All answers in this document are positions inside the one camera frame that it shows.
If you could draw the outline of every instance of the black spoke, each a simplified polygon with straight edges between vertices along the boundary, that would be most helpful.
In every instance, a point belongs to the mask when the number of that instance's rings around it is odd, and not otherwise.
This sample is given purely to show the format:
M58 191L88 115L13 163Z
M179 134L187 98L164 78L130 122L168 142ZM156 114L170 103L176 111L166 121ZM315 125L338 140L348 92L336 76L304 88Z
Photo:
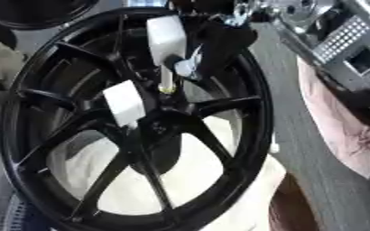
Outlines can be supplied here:
M93 216L97 213L97 202L102 193L129 165L126 152L118 153L107 165L97 180L92 184L84 198L79 202L69 219L75 220L80 217Z
M66 42L58 42L57 45L68 55L91 62L98 68L104 69L110 72L118 79L120 79L121 75L120 72L118 72L118 68L115 66L114 62L109 60L107 57L104 57L100 54L96 54L95 52L92 51L87 51L79 46L69 44Z
M233 157L212 131L210 131L203 120L198 118L190 119L186 123L185 132L197 137L219 158L225 168L228 167Z
M204 118L220 112L254 106L256 105L256 103L259 102L261 102L261 98L259 96L251 96L251 97L215 99L206 102L196 103L195 106L199 116Z
M74 115L54 131L46 141L29 152L19 162L19 166L35 168L35 170L40 169L41 166L45 165L46 157L52 150L81 131L90 129L91 124L95 123L96 119L106 118L108 115L109 112L107 110L91 110L83 114Z
M26 99L31 105L40 107L42 103L53 104L64 108L70 112L77 109L77 105L70 97L64 97L49 91L36 89L21 89L18 91L19 95Z
M178 217L174 211L174 207L172 202L168 196L167 191L162 185L162 179L160 177L160 173L158 172L157 168L153 164L153 160L151 155L143 148L140 144L142 143L142 137L140 135L140 131L138 129L136 131L132 131L134 134L134 139L136 140L136 144L139 143L139 147L135 149L138 152L138 164L142 168L145 177L152 185L155 195L158 197L160 204L162 205L162 212L166 218L171 220L172 222L179 222Z

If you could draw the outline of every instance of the white foam block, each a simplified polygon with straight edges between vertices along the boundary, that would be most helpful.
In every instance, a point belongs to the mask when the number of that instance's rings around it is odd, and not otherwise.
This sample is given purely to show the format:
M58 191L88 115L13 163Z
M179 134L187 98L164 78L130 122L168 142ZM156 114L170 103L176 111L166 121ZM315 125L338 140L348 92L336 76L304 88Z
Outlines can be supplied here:
M164 16L147 21L149 47L156 66L172 55L184 58L187 35L178 15Z
M104 96L119 126L133 124L145 117L142 97L131 80L104 90Z

